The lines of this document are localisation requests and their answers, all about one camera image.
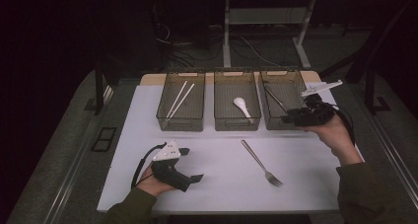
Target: wire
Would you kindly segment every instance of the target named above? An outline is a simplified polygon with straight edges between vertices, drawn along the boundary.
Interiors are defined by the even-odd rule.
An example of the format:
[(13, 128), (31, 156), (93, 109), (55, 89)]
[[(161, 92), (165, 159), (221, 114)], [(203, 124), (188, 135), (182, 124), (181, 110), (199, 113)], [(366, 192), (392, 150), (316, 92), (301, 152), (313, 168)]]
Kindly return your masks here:
[(252, 51), (254, 51), (254, 53), (258, 56), (258, 58), (260, 58), (261, 60), (263, 60), (267, 63), (273, 64), (273, 65), (276, 65), (276, 66), (280, 66), (279, 64), (273, 63), (273, 62), (261, 57), (261, 55), (254, 49), (254, 47), (252, 47), (252, 45), (244, 37), (240, 37), (240, 38), (243, 39), (246, 42), (246, 44), (248, 44), (248, 46), (252, 49)]
[(218, 57), (219, 53), (221, 52), (221, 49), (222, 49), (222, 45), (218, 48), (218, 50), (215, 52), (215, 54), (214, 54), (214, 55), (212, 55), (212, 56), (210, 56), (209, 58), (206, 58), (206, 59), (199, 59), (199, 58), (193, 57), (192, 55), (190, 55), (190, 54), (188, 54), (188, 53), (185, 53), (185, 52), (183, 52), (183, 51), (180, 51), (180, 50), (175, 50), (175, 51), (173, 52), (173, 55), (174, 55), (174, 56), (177, 56), (177, 55), (175, 55), (174, 53), (175, 53), (175, 52), (178, 52), (178, 53), (181, 53), (181, 54), (183, 54), (183, 55), (187, 56), (187, 58), (192, 59), (193, 61), (195, 60), (195, 61), (202, 61), (202, 62), (203, 62), (203, 61), (209, 61), (209, 60), (212, 60), (212, 59), (214, 59), (214, 58)]
[(182, 59), (182, 58), (180, 58), (180, 57), (177, 57), (177, 58), (171, 58), (171, 57), (167, 56), (167, 59), (169, 59), (169, 60), (171, 60), (172, 62), (175, 62), (175, 63), (177, 63), (177, 64), (180, 64), (181, 66), (183, 66), (183, 67), (185, 67), (185, 68), (188, 68), (189, 66), (190, 66), (190, 67), (193, 67), (193, 65), (191, 65), (191, 64), (190, 64), (190, 62), (188, 62), (187, 60)]
[(244, 56), (244, 55), (242, 55), (242, 54), (240, 54), (238, 51), (237, 51), (237, 49), (234, 47), (234, 45), (233, 45), (233, 42), (232, 41), (230, 41), (230, 48), (231, 48), (231, 50), (233, 50), (237, 55), (239, 55), (240, 57), (242, 57), (242, 58), (245, 58), (245, 59), (258, 59), (258, 57), (247, 57), (247, 56)]
[(147, 180), (148, 178), (150, 178), (150, 177), (151, 177), (151, 176), (153, 176), (153, 175), (154, 175), (154, 174), (152, 173), (151, 175), (148, 175), (147, 177), (145, 177), (145, 178), (143, 178), (143, 179), (139, 180), (139, 182), (138, 182), (135, 186), (138, 186), (138, 184), (142, 183), (143, 181)]
[(338, 105), (332, 105), (332, 104), (330, 104), (330, 105), (333, 106), (333, 107), (338, 107), (338, 109), (340, 111), (344, 112), (345, 116), (348, 116), (348, 120), (350, 122), (351, 127), (354, 129), (354, 121), (353, 121), (353, 117), (351, 117), (350, 113), (345, 108), (342, 108)]
[(156, 40), (157, 40), (157, 41), (159, 41), (159, 42), (162, 42), (162, 43), (172, 44), (171, 42), (166, 41), (166, 40), (162, 40), (162, 39), (160, 39), (160, 38), (156, 38)]
[(132, 183), (131, 183), (131, 188), (136, 187), (136, 185), (138, 185), (138, 183), (140, 183), (140, 182), (144, 181), (145, 179), (147, 179), (147, 178), (151, 177), (151, 176), (148, 176), (148, 177), (146, 177), (146, 178), (142, 179), (141, 181), (136, 182), (136, 181), (138, 180), (139, 174), (141, 173), (142, 167), (144, 166), (145, 161), (147, 160), (147, 157), (148, 157), (148, 156), (149, 156), (152, 152), (154, 152), (154, 150), (164, 148), (164, 146), (166, 146), (166, 144), (167, 144), (167, 143), (160, 144), (160, 145), (157, 145), (157, 146), (155, 146), (155, 147), (151, 148), (151, 149), (150, 149), (150, 151), (148, 151), (148, 152), (147, 152), (147, 154), (145, 154), (145, 156), (141, 159), (141, 161), (140, 161), (140, 162), (139, 162), (139, 164), (138, 164), (138, 167), (136, 168), (135, 174), (133, 175), (133, 178), (132, 178)]
[(167, 25), (164, 25), (164, 24), (158, 24), (158, 25), (163, 26), (167, 29), (167, 35), (164, 39), (168, 39), (170, 37), (170, 33), (171, 33), (169, 27)]
[[(230, 34), (230, 37), (237, 37), (237, 38), (241, 38), (242, 36), (240, 36), (240, 35), (236, 35), (236, 34)], [(265, 40), (262, 40), (262, 41), (257, 42), (257, 43), (252, 43), (251, 45), (252, 45), (252, 46), (256, 46), (256, 45), (261, 45), (261, 44), (263, 44), (263, 43), (265, 43)], [(240, 41), (237, 41), (237, 44), (240, 44), (241, 46), (248, 47), (248, 45), (247, 45), (246, 43), (243, 43), (243, 42), (240, 42)]]
[(194, 62), (190, 63), (189, 61), (187, 61), (185, 58), (183, 57), (179, 57), (173, 54), (173, 57), (175, 58), (176, 61), (179, 62), (179, 60), (181, 60), (182, 62), (184, 62), (185, 64), (187, 64), (189, 67), (194, 67)]

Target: hand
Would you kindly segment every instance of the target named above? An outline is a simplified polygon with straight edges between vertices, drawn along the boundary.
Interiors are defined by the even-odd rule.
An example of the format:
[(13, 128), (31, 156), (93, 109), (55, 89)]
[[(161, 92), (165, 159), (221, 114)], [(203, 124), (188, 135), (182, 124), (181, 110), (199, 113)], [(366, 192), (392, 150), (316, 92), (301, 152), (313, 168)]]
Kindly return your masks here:
[(174, 190), (174, 187), (160, 182), (152, 175), (153, 171), (151, 170), (151, 164), (142, 174), (140, 179), (142, 182), (136, 185), (136, 187), (150, 193), (153, 196), (159, 196), (165, 191)]
[(326, 124), (298, 128), (316, 133), (319, 140), (331, 149), (341, 165), (363, 162), (351, 141), (347, 128), (337, 114)]

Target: floor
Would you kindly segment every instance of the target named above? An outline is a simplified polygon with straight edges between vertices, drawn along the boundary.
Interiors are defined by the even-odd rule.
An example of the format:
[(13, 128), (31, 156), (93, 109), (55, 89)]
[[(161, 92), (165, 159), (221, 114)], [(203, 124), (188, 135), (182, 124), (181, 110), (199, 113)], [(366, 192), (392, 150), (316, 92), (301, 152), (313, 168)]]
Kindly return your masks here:
[[(293, 26), (232, 29), (233, 67), (274, 63), (303, 70), (291, 41), (298, 30)], [(342, 32), (339, 26), (309, 28), (304, 48), (313, 71), (320, 72), (350, 55), (363, 45), (369, 35), (368, 32), (356, 32), (343, 36)], [(165, 54), (168, 67), (222, 67), (222, 32), (214, 26), (212, 34), (210, 43), (206, 45), (195, 45), (178, 39), (174, 42), (174, 50)], [(349, 65), (322, 80), (344, 81), (348, 69)], [(48, 223), (100, 222), (103, 214), (98, 213), (96, 207), (101, 188), (138, 83), (138, 79), (126, 79), (120, 81), (117, 87), (108, 88), (104, 109), (95, 115), (88, 107), (95, 96), (94, 73), (87, 75), (51, 138), (9, 219), (10, 223), (40, 223), (44, 220)], [(376, 96), (383, 97), (390, 107), (390, 111), (378, 112), (377, 115), (371, 115), (364, 107), (364, 79), (355, 85), (344, 83), (331, 92), (337, 104), (345, 108), (355, 121), (357, 145), (363, 157), (382, 183), (399, 197), (400, 214), (411, 221), (418, 220), (415, 192), (415, 181), (418, 179), (418, 147), (415, 144), (418, 139), (418, 121), (383, 78), (377, 77), (376, 86)], [(115, 138), (108, 152), (92, 152), (90, 147), (103, 127), (116, 127)], [(252, 219), (253, 222), (247, 223), (273, 223), (278, 220), (272, 220), (271, 217), (258, 216)], [(172, 218), (169, 222), (197, 222), (190, 218), (176, 217), (176, 220)], [(224, 223), (243, 223), (237, 222), (238, 217), (228, 218), (229, 221), (222, 219)], [(293, 218), (293, 222), (288, 220), (282, 223), (344, 223), (339, 213), (310, 213), (309, 216), (290, 218)], [(203, 222), (200, 219), (198, 222), (210, 223), (210, 220)]]

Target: plastic spoon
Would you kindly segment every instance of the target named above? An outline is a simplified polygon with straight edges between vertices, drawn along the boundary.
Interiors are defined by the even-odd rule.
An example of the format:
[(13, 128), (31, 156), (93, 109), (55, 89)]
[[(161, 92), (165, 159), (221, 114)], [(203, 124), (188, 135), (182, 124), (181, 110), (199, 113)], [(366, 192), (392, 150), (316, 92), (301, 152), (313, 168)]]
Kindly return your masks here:
[(241, 111), (243, 111), (243, 113), (245, 114), (245, 116), (247, 118), (249, 118), (249, 122), (250, 123), (254, 123), (254, 119), (251, 118), (251, 115), (249, 115), (248, 111), (246, 110), (246, 103), (245, 100), (242, 98), (235, 98), (234, 99), (234, 104), (241, 109)]

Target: white spoon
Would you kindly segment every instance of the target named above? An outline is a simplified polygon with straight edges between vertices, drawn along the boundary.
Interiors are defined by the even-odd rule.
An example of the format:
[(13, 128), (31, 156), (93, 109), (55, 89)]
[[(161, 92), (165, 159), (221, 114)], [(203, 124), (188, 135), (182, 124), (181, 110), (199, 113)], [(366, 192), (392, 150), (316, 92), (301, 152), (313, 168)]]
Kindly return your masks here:
[(254, 119), (251, 118), (251, 115), (249, 115), (248, 111), (246, 110), (246, 103), (245, 103), (245, 100), (244, 99), (242, 99), (242, 98), (235, 98), (234, 99), (234, 104), (239, 109), (241, 109), (241, 111), (243, 111), (243, 113), (245, 114), (245, 116), (247, 118), (249, 118), (249, 122), (250, 123), (254, 123)]

